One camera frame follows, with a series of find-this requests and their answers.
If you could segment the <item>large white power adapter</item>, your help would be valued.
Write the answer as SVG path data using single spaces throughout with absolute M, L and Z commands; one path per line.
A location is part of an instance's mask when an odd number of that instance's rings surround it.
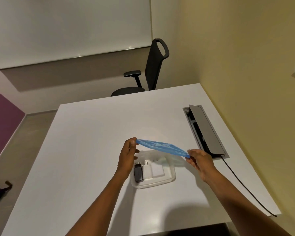
M 159 177 L 165 176 L 163 163 L 164 163 L 164 159 L 162 159 L 162 158 L 153 160 L 151 162 L 153 178 L 159 178 Z

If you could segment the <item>clear plastic container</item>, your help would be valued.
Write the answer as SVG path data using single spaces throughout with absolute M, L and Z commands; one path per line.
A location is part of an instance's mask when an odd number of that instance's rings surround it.
M 160 186 L 175 181 L 176 167 L 183 167 L 181 156 L 157 150 L 141 151 L 135 154 L 130 182 L 135 189 Z

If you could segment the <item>blue plastic container lid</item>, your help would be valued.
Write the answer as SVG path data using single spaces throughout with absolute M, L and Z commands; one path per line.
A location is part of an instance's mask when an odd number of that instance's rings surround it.
M 163 142 L 144 140 L 144 139 L 136 139 L 136 143 L 144 147 L 147 147 L 149 149 L 161 151 L 161 152 L 172 154 L 172 155 L 181 156 L 184 158 L 190 158 L 190 155 L 186 151 L 170 143 L 163 143 Z

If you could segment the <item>person's left hand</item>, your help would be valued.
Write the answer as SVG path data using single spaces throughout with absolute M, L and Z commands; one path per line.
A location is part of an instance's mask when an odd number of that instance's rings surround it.
M 129 139 L 126 140 L 119 155 L 116 172 L 125 179 L 128 178 L 133 168 L 134 160 L 137 159 L 135 154 L 140 152 L 140 150 L 137 149 L 137 145 L 130 146 Z

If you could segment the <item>person's right hand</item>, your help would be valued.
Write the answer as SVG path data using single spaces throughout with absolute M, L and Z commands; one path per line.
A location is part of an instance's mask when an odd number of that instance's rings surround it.
M 203 150 L 199 150 L 198 157 L 186 158 L 186 161 L 198 171 L 200 178 L 207 184 L 210 183 L 213 176 L 218 172 L 211 155 Z

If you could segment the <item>black office chair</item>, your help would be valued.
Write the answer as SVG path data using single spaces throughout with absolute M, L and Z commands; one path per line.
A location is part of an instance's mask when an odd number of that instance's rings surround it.
M 149 91 L 156 89 L 158 76 L 161 70 L 162 62 L 169 57 L 169 49 L 166 43 L 156 38 L 152 40 L 146 67 L 145 77 Z M 113 96 L 127 95 L 139 92 L 145 92 L 142 87 L 139 76 L 142 74 L 140 70 L 128 71 L 123 74 L 123 77 L 133 77 L 137 83 L 137 87 L 125 87 L 114 91 L 111 94 Z

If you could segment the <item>person's left forearm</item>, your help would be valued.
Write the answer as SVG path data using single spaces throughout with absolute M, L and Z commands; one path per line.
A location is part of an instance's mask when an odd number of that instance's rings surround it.
M 112 179 L 66 236 L 106 236 L 121 188 L 130 171 L 117 169 Z

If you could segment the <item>small white power adapter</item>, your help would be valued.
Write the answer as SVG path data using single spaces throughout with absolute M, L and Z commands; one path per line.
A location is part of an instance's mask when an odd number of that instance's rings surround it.
M 152 168 L 149 161 L 144 161 L 142 164 L 142 175 L 144 180 L 153 178 Z

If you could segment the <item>white wall board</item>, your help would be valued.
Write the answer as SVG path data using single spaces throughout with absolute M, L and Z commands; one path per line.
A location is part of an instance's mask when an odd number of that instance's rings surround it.
M 0 70 L 151 41 L 150 0 L 0 0 Z

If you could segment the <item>black power adapter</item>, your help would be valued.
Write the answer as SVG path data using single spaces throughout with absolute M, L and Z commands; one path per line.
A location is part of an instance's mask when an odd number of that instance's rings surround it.
M 134 180 L 136 183 L 140 183 L 144 181 L 143 178 L 143 169 L 140 162 L 135 163 L 134 165 Z

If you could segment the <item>person's right forearm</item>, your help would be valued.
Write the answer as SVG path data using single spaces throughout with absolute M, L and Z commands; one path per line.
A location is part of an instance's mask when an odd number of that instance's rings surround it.
M 201 177 L 228 213 L 240 236 L 291 236 L 216 169 L 201 171 Z

